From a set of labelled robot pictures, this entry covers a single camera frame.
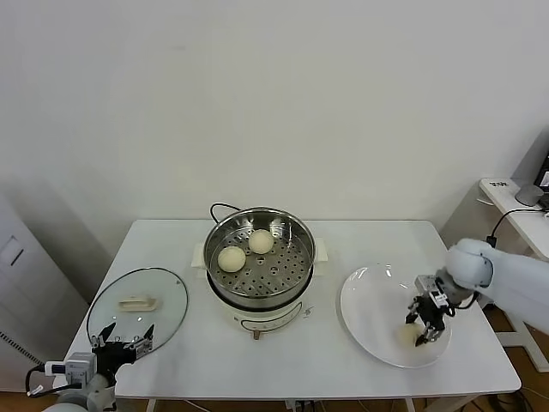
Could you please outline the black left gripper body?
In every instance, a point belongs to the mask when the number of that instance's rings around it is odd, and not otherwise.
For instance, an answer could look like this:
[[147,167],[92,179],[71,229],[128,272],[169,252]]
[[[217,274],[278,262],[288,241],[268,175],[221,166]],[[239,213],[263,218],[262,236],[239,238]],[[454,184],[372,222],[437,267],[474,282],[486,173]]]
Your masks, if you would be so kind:
[[97,359],[97,372],[105,378],[115,378],[118,369],[131,363],[131,350],[124,342],[106,342],[93,347]]

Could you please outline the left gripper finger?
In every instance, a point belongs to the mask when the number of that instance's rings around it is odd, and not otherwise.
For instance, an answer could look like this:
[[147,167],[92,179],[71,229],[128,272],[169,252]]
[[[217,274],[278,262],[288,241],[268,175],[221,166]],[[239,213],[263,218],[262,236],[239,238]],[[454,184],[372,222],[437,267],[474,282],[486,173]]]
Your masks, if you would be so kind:
[[134,352],[137,359],[152,351],[154,338],[154,324],[152,324],[142,337],[136,337],[132,342],[126,344],[126,348]]
[[116,323],[113,322],[104,327],[98,335],[91,335],[90,343],[92,345],[92,348],[104,347],[115,327]]

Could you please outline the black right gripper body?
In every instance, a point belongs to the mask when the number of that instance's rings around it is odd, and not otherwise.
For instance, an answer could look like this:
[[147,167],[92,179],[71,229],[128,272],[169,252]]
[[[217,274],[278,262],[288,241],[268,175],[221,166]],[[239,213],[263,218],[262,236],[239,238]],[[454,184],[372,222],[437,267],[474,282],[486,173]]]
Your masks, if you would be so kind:
[[421,323],[425,326],[433,325],[436,328],[444,328],[444,316],[449,314],[449,305],[444,295],[433,296],[432,294],[421,294],[413,298],[421,301],[420,318]]

